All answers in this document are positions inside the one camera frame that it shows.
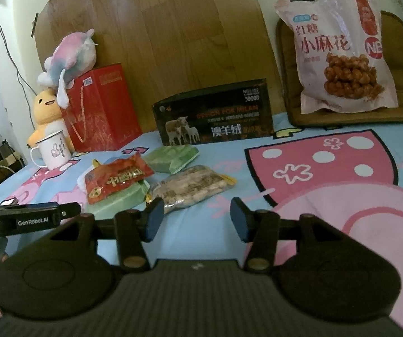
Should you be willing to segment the red snack packet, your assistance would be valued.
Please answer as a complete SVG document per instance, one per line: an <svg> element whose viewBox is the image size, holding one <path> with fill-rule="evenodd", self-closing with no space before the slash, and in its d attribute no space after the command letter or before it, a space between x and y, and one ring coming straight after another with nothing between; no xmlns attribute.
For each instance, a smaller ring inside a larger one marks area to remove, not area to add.
<svg viewBox="0 0 403 337"><path fill-rule="evenodd" d="M84 177L87 201L92 205L154 174L139 153L93 168Z"/></svg>

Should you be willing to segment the clear nut snack packet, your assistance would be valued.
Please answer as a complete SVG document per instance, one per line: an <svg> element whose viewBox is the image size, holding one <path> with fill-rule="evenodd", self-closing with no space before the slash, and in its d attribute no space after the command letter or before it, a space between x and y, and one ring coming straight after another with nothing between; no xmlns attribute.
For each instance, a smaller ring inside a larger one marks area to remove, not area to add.
<svg viewBox="0 0 403 337"><path fill-rule="evenodd" d="M145 200L150 204L156 198L162 199L164 213L169 214L196 205L236 184L233 177L219 174L207 166L195 165L152 185Z"/></svg>

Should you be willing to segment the green snack packet right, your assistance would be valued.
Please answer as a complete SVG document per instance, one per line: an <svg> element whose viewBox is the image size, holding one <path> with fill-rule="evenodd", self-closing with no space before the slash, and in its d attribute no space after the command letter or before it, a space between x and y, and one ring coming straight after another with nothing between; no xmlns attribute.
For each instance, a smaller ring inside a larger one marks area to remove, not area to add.
<svg viewBox="0 0 403 337"><path fill-rule="evenodd" d="M162 146L144 156L147 165L156 173L177 174L199 156L192 145Z"/></svg>

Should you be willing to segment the green snack packet lower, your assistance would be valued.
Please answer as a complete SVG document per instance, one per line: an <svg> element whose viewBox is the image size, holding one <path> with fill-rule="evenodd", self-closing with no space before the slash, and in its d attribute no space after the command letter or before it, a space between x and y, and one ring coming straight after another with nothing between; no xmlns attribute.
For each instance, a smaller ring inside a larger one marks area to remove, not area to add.
<svg viewBox="0 0 403 337"><path fill-rule="evenodd" d="M147 191L150 188L148 182L144 179L130 186L129 188L115 192L101 202L90 204L87 201L87 190L84 177L90 172L87 170L77 178L77 186L84 194L84 204L82 205L83 213L90 213L94 215L97 220L110 219L116 213L134 208L145 201Z"/></svg>

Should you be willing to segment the large pink snack bag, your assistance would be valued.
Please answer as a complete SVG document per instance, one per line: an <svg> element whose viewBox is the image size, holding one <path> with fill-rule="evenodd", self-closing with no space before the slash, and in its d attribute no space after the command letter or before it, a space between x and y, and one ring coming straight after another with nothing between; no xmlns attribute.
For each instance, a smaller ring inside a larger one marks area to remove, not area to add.
<svg viewBox="0 0 403 337"><path fill-rule="evenodd" d="M275 11L294 33L303 114L398 106L374 0L278 0Z"/></svg>

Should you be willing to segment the pink white plush toy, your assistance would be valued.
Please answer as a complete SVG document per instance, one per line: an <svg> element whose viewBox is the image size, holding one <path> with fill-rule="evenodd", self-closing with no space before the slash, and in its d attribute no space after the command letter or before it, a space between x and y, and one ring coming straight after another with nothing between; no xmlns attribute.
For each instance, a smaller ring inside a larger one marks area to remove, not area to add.
<svg viewBox="0 0 403 337"><path fill-rule="evenodd" d="M95 30L75 32L65 36L55 48L52 56L45 59L44 71L38 76L39 85L57 90L57 103L67 109L69 98L67 89L70 83L90 71L96 61L96 44L93 41Z"/></svg>

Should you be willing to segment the black wool product box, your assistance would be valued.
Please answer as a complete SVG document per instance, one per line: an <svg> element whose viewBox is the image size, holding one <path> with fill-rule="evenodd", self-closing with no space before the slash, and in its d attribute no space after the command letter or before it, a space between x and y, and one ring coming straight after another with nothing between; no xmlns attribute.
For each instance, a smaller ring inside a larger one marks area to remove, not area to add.
<svg viewBox="0 0 403 337"><path fill-rule="evenodd" d="M164 145L200 145L273 135L265 79L175 94L153 105Z"/></svg>

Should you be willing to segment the yellow duck plush toy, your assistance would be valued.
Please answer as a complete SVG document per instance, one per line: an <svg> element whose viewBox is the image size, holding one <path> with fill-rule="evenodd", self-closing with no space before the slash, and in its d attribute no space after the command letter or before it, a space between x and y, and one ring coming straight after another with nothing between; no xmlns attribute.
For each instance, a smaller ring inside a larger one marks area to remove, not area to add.
<svg viewBox="0 0 403 337"><path fill-rule="evenodd" d="M62 117L61 109L57 104L55 90L49 88L36 96L33 103L33 116L36 122L36 130L27 140L28 148L35 147L37 141L47 135L62 130L69 151L74 153L74 145Z"/></svg>

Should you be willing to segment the red gift bag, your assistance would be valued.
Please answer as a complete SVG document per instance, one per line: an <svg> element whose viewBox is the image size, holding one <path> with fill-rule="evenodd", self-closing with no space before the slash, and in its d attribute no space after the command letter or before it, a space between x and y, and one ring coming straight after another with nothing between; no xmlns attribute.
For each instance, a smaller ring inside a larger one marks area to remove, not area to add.
<svg viewBox="0 0 403 337"><path fill-rule="evenodd" d="M90 70L67 93L61 113L77 152L116 151L142 135L121 64Z"/></svg>

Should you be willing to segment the blue Peppa Pig bedsheet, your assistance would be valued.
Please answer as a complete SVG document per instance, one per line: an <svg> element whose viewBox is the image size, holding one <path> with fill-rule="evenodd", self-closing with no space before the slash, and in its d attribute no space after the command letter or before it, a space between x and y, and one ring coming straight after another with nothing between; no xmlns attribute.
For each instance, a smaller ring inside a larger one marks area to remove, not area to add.
<svg viewBox="0 0 403 337"><path fill-rule="evenodd" d="M57 322L5 316L0 336L403 336L403 125L298 129L276 138L200 145L195 159L235 185L169 213L145 252L147 275L128 275L95 310ZM299 313L263 275L245 273L250 245L230 201L284 219L313 214L391 262L402 287L387 318L329 324Z"/></svg>

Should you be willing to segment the white enamel mug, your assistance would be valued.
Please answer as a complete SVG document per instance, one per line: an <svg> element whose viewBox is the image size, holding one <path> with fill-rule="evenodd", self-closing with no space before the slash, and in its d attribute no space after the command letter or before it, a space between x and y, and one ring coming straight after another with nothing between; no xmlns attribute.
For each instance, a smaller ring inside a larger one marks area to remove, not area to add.
<svg viewBox="0 0 403 337"><path fill-rule="evenodd" d="M34 159L33 153L35 150L39 151L44 164L39 164ZM30 149L29 154L32 162L37 167L47 168L48 170L57 169L71 160L71 152L62 130L53 132L37 141L36 146Z"/></svg>

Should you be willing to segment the green snack packet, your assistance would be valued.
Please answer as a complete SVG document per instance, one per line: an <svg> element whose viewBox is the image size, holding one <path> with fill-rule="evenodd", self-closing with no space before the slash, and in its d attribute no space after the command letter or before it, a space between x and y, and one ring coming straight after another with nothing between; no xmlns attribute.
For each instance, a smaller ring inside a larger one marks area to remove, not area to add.
<svg viewBox="0 0 403 337"><path fill-rule="evenodd" d="M110 219L116 213L134 208L145 201L147 191L150 188L148 182L144 179L130 186L129 188L115 192L101 202L90 204L87 201L87 190L84 177L90 172L87 170L77 178L77 186L84 194L84 204L82 205L83 213L90 213L94 215L97 220Z"/></svg>
<svg viewBox="0 0 403 337"><path fill-rule="evenodd" d="M144 156L147 165L156 173L177 174L199 156L192 145L162 146Z"/></svg>

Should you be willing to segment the wooden board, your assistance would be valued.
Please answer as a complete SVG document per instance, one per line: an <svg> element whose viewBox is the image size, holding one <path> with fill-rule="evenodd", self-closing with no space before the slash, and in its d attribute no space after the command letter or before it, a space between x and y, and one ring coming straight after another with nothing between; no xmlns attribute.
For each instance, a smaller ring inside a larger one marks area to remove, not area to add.
<svg viewBox="0 0 403 337"><path fill-rule="evenodd" d="M49 0L36 23L39 58L89 29L98 64L122 65L145 132L157 101L236 81L264 78L272 112L285 108L258 0Z"/></svg>

